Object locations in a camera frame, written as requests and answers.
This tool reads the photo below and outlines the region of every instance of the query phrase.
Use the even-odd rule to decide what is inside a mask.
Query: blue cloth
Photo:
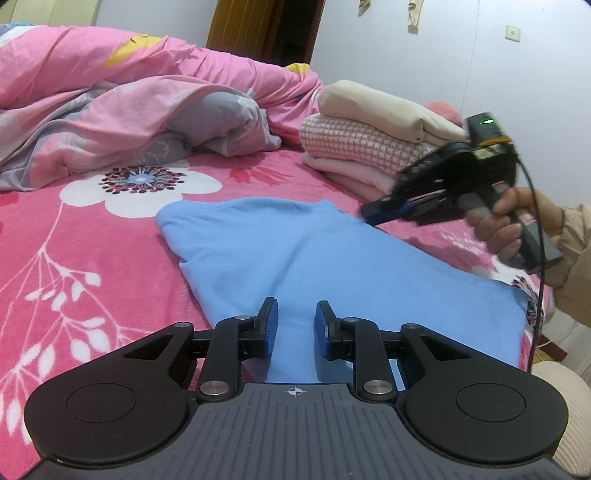
[[[268,382],[351,380],[350,364],[327,362],[314,345],[320,300],[338,317],[373,320],[382,330],[419,323],[518,363],[527,306],[521,290],[457,270],[330,202],[182,201],[160,210],[156,223],[211,325],[255,315],[266,297],[277,298]]]

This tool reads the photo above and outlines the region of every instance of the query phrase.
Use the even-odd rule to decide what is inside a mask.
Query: human hand
[[[544,231],[550,237],[561,234],[562,211],[543,193],[536,190],[535,196]],[[466,214],[466,220],[474,227],[475,237],[486,242],[488,250],[510,266],[511,258],[521,247],[521,225],[512,224],[507,216],[515,209],[525,209],[536,216],[534,198],[529,188],[513,187],[505,190],[501,199],[494,204],[491,218],[483,218],[478,210],[471,210]]]

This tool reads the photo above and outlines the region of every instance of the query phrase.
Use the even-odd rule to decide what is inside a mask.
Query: gray ribbed panel
[[[28,480],[561,480],[549,460],[498,469],[455,463],[418,442],[394,409],[345,385],[247,384],[236,399],[197,409],[175,442],[118,469],[53,463]]]

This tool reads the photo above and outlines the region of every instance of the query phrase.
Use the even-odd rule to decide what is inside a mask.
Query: wall socket
[[[521,41],[521,29],[513,25],[505,27],[505,38],[512,41]]]

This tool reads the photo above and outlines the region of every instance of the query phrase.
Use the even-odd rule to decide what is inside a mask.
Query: checkered garment
[[[316,113],[300,127],[304,149],[316,158],[353,160],[395,176],[435,150],[429,143],[410,143],[356,120]]]

